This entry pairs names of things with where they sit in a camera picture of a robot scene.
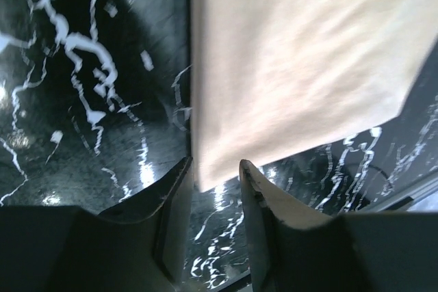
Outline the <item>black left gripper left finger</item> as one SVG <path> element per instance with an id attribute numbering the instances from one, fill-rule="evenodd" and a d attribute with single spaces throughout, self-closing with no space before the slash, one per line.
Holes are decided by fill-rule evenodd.
<path id="1" fill-rule="evenodd" d="M 184 157 L 161 179 L 102 211 L 125 235 L 117 246 L 142 279 L 180 285 L 192 202 L 192 158 Z"/>

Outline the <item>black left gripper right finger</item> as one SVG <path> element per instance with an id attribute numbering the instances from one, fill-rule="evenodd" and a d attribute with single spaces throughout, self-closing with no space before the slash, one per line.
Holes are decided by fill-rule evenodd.
<path id="1" fill-rule="evenodd" d="M 321 291 L 313 258 L 314 231 L 331 221 L 271 183 L 249 160 L 239 165 L 254 291 Z"/>

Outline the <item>beige t-shirt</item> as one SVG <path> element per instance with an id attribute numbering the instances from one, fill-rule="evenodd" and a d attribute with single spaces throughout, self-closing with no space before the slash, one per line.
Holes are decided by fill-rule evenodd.
<path id="1" fill-rule="evenodd" d="M 191 0 L 195 179 L 336 142 L 401 112 L 437 0 Z"/>

